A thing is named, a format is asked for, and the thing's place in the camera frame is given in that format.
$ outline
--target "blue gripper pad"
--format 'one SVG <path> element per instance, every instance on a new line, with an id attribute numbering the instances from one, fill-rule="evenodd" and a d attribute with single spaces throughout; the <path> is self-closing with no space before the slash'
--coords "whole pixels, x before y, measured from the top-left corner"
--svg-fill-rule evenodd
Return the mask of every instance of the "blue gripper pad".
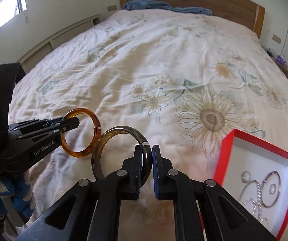
<path id="1" fill-rule="evenodd" d="M 158 185 L 158 172 L 157 172 L 157 162 L 156 162 L 155 147 L 156 147 L 156 146 L 153 146 L 152 155 L 153 155 L 154 193 L 155 193 L 155 198 L 157 199 L 158 196 L 159 196 L 159 185 Z"/>
<path id="2" fill-rule="evenodd" d="M 136 180 L 136 189 L 137 189 L 137 198 L 139 198 L 139 193 L 141 191 L 141 174 L 142 174 L 142 164 L 143 164 L 143 155 L 142 155 L 142 148 L 140 148 L 140 156 L 137 168 L 137 180 Z"/>

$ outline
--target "metal screw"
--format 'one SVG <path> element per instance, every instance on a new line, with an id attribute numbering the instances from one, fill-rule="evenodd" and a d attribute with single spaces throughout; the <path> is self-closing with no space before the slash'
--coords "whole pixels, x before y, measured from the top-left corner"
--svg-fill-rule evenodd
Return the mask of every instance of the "metal screw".
<path id="1" fill-rule="evenodd" d="M 176 176 L 179 172 L 176 169 L 170 169 L 167 173 L 170 176 Z"/>
<path id="2" fill-rule="evenodd" d="M 127 171 L 125 169 L 120 169 L 117 171 L 118 176 L 125 176 L 127 174 Z"/>
<path id="3" fill-rule="evenodd" d="M 216 182 L 212 179 L 208 179 L 206 180 L 206 185 L 212 188 L 212 187 L 215 187 Z"/>
<path id="4" fill-rule="evenodd" d="M 88 180 L 87 179 L 81 179 L 78 184 L 81 186 L 81 187 L 85 187 L 88 185 Z"/>

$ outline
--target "purple tissue box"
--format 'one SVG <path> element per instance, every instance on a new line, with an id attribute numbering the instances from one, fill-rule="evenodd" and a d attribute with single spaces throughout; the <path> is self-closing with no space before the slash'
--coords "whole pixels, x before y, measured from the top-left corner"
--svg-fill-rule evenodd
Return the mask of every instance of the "purple tissue box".
<path id="1" fill-rule="evenodd" d="M 285 59 L 282 57 L 282 56 L 280 56 L 280 55 L 276 55 L 275 56 L 275 59 L 279 62 L 279 63 L 281 63 L 283 66 L 285 65 Z"/>

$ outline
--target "red box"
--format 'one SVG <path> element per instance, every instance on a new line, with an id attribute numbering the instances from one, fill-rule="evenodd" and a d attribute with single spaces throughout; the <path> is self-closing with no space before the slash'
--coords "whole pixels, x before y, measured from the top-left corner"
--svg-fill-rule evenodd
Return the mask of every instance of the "red box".
<path id="1" fill-rule="evenodd" d="M 222 141 L 214 180 L 281 238 L 288 224 L 287 151 L 234 129 Z"/>

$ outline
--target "blue glove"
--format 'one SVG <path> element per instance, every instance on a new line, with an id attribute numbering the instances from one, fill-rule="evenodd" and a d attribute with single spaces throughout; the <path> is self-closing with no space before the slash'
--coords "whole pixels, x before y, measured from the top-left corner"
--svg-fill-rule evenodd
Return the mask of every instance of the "blue glove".
<path id="1" fill-rule="evenodd" d="M 19 175 L 13 182 L 0 175 L 0 219 L 8 214 L 1 198 L 12 196 L 15 196 L 13 200 L 14 209 L 18 212 L 22 211 L 25 217 L 30 218 L 35 209 L 35 198 L 29 171 Z"/>

